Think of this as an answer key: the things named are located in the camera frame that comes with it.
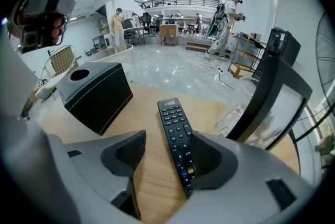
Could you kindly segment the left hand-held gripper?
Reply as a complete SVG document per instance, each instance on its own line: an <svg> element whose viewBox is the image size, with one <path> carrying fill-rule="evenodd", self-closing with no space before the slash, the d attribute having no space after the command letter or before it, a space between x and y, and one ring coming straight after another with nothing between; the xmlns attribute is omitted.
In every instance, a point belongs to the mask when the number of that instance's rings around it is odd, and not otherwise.
<svg viewBox="0 0 335 224"><path fill-rule="evenodd" d="M56 46L63 38L53 39L53 23L62 16L66 17L67 23L75 4L76 0L17 0L7 16L8 36L20 40L22 54Z"/></svg>

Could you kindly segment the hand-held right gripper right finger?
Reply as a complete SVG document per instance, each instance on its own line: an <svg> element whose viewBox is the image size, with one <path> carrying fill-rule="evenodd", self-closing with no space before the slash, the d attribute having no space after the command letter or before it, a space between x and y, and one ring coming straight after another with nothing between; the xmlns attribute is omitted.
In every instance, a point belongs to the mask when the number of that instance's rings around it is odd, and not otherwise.
<svg viewBox="0 0 335 224"><path fill-rule="evenodd" d="M313 187L272 153L193 131L192 193L168 224L288 224Z"/></svg>

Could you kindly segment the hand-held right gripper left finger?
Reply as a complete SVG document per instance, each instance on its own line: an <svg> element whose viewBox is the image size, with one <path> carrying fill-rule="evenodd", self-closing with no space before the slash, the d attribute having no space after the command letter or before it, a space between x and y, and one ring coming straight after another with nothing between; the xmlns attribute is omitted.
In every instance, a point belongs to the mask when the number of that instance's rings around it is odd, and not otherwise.
<svg viewBox="0 0 335 224"><path fill-rule="evenodd" d="M0 115L0 162L23 198L57 224L140 224L133 182L146 132L64 144L39 125Z"/></svg>

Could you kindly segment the black remote control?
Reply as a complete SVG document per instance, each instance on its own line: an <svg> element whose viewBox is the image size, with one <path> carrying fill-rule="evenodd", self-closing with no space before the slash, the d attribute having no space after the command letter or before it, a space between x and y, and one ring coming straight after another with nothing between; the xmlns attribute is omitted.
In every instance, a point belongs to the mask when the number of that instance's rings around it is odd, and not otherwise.
<svg viewBox="0 0 335 224"><path fill-rule="evenodd" d="M195 165L191 154L192 128L178 98L157 102L165 136L186 197L192 194Z"/></svg>

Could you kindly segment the wooden desk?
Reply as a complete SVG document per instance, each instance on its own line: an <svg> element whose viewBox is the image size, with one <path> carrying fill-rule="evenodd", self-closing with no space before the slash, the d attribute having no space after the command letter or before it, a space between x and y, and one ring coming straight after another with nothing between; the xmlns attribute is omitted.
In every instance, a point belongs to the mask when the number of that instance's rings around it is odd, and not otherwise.
<svg viewBox="0 0 335 224"><path fill-rule="evenodd" d="M216 122L232 107L213 100L193 97L158 88L131 85L133 97L104 133L111 137L145 130L146 152L135 171L136 197L144 224L165 224L186 202L175 167L168 152L157 102L176 97L194 130L212 133ZM46 133L57 135L64 143L98 139L63 106L59 95L37 101L30 117Z"/></svg>

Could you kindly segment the person's left hand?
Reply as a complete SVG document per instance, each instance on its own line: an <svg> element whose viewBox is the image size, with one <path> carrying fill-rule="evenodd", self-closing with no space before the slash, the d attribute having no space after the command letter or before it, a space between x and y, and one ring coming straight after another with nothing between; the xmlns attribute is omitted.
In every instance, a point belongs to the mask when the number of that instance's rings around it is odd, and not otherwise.
<svg viewBox="0 0 335 224"><path fill-rule="evenodd" d="M53 23L53 30L52 30L52 37L53 39L57 40L60 36L64 33L64 27L66 23L66 17L58 17L55 19Z"/></svg>

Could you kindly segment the clear glass dish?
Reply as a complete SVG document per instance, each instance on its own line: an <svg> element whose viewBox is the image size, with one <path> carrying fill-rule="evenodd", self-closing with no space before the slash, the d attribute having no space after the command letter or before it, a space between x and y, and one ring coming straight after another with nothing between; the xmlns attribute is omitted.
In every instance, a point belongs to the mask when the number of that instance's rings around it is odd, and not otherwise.
<svg viewBox="0 0 335 224"><path fill-rule="evenodd" d="M247 103L239 104L226 115L220 117L212 129L212 133L227 137L244 114L247 106Z"/></svg>

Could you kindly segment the black leather tissue box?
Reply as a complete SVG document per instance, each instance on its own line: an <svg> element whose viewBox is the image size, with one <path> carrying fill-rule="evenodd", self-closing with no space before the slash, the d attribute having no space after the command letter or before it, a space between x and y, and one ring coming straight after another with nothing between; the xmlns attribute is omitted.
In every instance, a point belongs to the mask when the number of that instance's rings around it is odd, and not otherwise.
<svg viewBox="0 0 335 224"><path fill-rule="evenodd" d="M65 109L98 135L133 98L124 69L119 62L87 62L59 83Z"/></svg>

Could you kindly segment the white seat cushion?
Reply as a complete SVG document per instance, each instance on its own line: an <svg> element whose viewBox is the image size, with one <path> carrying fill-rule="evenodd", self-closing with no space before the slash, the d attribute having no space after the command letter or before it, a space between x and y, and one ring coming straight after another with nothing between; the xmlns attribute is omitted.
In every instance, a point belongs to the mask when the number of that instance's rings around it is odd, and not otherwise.
<svg viewBox="0 0 335 224"><path fill-rule="evenodd" d="M50 79L42 79L40 78L36 84L34 89L35 97L37 99L48 99L51 95L53 95L54 90L56 89L57 82L56 77L52 77Z"/></svg>

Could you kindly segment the brown wooden cabinet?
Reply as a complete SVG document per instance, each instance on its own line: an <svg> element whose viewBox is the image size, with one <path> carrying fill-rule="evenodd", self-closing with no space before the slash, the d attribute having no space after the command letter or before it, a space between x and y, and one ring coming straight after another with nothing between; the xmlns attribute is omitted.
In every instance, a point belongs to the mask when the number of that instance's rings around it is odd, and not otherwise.
<svg viewBox="0 0 335 224"><path fill-rule="evenodd" d="M178 25L160 25L160 43L162 46L176 46L178 44Z"/></svg>

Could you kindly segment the black balcony railing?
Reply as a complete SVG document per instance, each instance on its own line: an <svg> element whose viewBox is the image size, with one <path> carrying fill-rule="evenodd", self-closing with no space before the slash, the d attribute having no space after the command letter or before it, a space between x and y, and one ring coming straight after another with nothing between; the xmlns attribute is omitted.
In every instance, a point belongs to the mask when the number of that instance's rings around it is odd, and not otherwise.
<svg viewBox="0 0 335 224"><path fill-rule="evenodd" d="M150 1L135 1L141 8L155 8L162 6L204 6L216 8L220 4L220 0L150 0Z"/></svg>

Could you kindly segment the wooden shelf rack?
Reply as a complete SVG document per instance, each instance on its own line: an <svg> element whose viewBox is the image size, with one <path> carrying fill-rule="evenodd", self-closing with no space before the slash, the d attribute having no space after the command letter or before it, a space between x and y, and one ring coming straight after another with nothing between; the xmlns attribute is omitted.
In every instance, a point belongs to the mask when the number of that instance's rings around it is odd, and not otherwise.
<svg viewBox="0 0 335 224"><path fill-rule="evenodd" d="M235 78L252 77L262 60L266 43L240 33L230 55L228 71Z"/></svg>

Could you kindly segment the wooden step platform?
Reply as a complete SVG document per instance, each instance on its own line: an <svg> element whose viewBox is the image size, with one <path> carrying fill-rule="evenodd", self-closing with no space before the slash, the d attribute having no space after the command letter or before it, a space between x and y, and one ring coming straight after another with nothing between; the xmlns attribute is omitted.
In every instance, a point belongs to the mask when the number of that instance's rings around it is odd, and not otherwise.
<svg viewBox="0 0 335 224"><path fill-rule="evenodd" d="M202 52L202 53L205 53L209 48L210 45L197 42L187 42L185 46L186 50ZM231 54L232 54L231 50L225 47L221 47L218 50L216 50L212 55L225 56L226 58L229 59Z"/></svg>

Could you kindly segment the black standing fan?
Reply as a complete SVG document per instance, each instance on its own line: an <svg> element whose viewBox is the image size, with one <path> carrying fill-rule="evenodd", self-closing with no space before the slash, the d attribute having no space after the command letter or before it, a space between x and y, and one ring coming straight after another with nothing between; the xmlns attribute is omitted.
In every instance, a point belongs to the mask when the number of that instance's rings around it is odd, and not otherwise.
<svg viewBox="0 0 335 224"><path fill-rule="evenodd" d="M324 99L332 104L335 101L335 30L326 12L317 27L316 62Z"/></svg>

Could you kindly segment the black picture frame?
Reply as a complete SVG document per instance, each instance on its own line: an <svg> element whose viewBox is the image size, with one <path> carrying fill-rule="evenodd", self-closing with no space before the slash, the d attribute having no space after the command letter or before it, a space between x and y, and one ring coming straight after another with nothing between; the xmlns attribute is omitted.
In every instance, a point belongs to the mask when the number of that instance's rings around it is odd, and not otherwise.
<svg viewBox="0 0 335 224"><path fill-rule="evenodd" d="M227 139L270 150L296 123L312 89L287 63L268 57L265 70Z"/></svg>

